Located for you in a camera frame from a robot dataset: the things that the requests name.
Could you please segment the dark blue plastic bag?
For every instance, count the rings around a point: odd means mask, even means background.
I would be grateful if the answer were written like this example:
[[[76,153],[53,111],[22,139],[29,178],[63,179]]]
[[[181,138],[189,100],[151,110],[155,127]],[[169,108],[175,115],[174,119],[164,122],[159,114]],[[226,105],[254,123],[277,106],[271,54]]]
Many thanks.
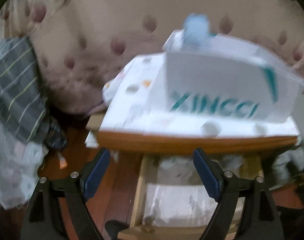
[[[68,144],[66,134],[54,118],[49,119],[49,129],[44,143],[48,148],[56,151],[64,149]]]

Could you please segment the orange snack wrapper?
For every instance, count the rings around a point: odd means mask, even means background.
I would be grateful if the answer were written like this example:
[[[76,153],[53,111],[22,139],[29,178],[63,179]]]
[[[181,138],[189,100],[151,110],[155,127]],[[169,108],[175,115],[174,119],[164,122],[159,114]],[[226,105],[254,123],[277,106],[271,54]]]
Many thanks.
[[[68,163],[65,159],[65,157],[61,154],[61,152],[57,153],[57,157],[59,159],[59,169],[65,169],[68,166]]]

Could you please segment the wooden nightstand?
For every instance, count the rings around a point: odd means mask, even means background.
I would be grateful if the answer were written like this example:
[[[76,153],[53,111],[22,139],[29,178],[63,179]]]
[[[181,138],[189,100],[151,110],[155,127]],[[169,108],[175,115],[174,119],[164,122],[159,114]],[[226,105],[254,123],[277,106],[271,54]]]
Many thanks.
[[[190,155],[195,149],[202,148],[208,154],[219,155],[270,153],[294,146],[297,137],[206,139],[100,131],[97,140],[100,147],[119,152]]]

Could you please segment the white flat box on floor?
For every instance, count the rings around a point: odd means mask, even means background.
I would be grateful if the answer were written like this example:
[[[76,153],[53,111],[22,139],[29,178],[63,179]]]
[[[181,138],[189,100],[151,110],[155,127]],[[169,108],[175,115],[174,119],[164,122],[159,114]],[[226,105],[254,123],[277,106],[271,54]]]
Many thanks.
[[[85,139],[85,146],[91,149],[99,148],[97,136],[98,131],[89,131],[87,138]]]

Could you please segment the beige leaf-pattern bedding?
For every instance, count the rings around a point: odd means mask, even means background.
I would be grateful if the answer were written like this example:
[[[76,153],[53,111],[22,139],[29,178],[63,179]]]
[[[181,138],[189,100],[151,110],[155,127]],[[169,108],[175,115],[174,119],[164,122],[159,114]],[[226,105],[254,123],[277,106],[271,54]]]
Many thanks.
[[[104,108],[102,88],[139,54],[158,53],[191,13],[213,33],[260,44],[304,78],[299,0],[7,0],[0,33],[30,38],[50,101],[69,114]]]

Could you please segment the white patterned cloth cover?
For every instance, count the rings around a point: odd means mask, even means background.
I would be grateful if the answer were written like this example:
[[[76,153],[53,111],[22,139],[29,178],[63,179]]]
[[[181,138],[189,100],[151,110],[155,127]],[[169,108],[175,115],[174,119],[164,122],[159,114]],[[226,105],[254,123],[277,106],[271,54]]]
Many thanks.
[[[163,54],[135,57],[106,83],[103,96],[108,110],[99,133],[219,139],[299,136],[292,117],[273,123],[170,111],[164,61]]]

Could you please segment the blue striped underwear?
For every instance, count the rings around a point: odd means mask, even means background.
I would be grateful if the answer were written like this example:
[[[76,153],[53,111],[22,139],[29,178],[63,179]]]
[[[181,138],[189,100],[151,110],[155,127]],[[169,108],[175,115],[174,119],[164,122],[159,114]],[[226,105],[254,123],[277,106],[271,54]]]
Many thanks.
[[[210,37],[210,22],[205,14],[190,14],[183,23],[183,44],[206,46]]]

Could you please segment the black checkered slipper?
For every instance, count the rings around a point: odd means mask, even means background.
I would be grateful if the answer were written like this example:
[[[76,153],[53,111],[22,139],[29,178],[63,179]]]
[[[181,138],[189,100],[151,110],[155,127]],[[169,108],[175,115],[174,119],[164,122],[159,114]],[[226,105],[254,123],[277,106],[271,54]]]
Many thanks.
[[[109,220],[105,223],[105,230],[111,240],[118,240],[118,233],[128,228],[128,224],[118,220]]]

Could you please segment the white XINCCI shoe box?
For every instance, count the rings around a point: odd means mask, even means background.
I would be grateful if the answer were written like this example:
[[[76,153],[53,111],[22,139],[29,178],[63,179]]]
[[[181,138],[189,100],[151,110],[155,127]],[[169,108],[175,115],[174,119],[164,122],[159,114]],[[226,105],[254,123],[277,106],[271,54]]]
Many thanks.
[[[182,45],[174,31],[164,44],[168,108],[186,112],[285,122],[304,79],[266,48],[240,38],[215,35],[204,49]]]

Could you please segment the grey hexagon-pattern garment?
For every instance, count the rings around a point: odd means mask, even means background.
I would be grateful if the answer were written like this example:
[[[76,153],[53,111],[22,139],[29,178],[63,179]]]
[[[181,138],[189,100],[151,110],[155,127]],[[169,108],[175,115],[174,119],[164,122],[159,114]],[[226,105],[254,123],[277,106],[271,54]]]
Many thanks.
[[[166,157],[159,161],[157,178],[159,182],[181,183],[191,176],[193,169],[190,157]]]

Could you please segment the white sheer patterned fabric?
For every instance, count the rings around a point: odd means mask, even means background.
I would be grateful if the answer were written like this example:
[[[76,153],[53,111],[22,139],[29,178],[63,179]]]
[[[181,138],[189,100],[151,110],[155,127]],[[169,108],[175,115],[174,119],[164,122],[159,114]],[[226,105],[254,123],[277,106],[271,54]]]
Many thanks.
[[[17,140],[0,121],[0,209],[12,209],[29,201],[47,153],[41,144]]]

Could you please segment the grey plaid blanket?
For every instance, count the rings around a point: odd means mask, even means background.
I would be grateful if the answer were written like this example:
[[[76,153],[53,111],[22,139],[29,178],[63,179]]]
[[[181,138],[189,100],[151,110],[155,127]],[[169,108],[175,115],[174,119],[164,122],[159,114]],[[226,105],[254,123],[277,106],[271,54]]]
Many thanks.
[[[44,142],[49,130],[38,63],[27,37],[0,42],[0,121],[25,144]]]

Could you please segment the cardboard box beside nightstand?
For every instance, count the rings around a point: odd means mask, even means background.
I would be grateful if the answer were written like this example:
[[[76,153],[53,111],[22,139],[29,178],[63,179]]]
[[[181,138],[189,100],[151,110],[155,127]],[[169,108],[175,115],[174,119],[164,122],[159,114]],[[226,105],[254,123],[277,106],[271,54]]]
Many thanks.
[[[105,117],[105,113],[93,114],[90,116],[86,129],[89,131],[98,131]]]

